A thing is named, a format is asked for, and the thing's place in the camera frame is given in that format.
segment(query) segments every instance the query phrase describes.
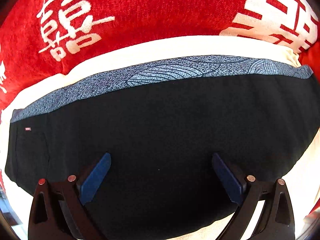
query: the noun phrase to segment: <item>folded black garment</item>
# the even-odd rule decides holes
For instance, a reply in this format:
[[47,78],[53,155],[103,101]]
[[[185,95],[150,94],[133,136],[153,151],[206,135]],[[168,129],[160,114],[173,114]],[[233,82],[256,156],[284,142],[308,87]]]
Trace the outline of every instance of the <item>folded black garment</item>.
[[33,194],[106,152],[111,168],[85,205],[110,239],[160,240],[231,214],[211,167],[218,151],[259,180],[285,175],[320,127],[309,78],[247,74],[174,80],[78,100],[10,126],[5,172]]

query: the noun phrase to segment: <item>metal pin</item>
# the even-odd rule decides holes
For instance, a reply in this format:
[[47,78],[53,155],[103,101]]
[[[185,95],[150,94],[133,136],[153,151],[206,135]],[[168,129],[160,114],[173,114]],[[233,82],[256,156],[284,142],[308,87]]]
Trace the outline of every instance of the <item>metal pin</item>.
[[45,183],[45,179],[39,179],[39,185],[43,185]]
[[73,181],[75,181],[76,180],[76,176],[75,175],[70,175],[69,177],[68,177],[68,180],[70,181],[70,182],[73,182]]
[[284,185],[284,184],[285,184],[285,182],[284,182],[283,179],[278,179],[278,183],[279,183],[280,185]]
[[247,180],[250,182],[254,182],[256,180],[256,178],[252,175],[247,176]]

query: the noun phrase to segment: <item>blue-gray fabric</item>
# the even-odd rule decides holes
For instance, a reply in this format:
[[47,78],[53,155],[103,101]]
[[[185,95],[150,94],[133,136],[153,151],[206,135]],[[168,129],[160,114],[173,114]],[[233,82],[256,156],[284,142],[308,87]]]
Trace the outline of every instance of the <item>blue-gray fabric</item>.
[[55,90],[25,109],[14,111],[11,122],[50,113],[77,100],[119,89],[186,78],[244,74],[284,75],[307,79],[313,71],[308,65],[295,68],[269,59],[235,56],[209,55],[159,60],[98,73]]

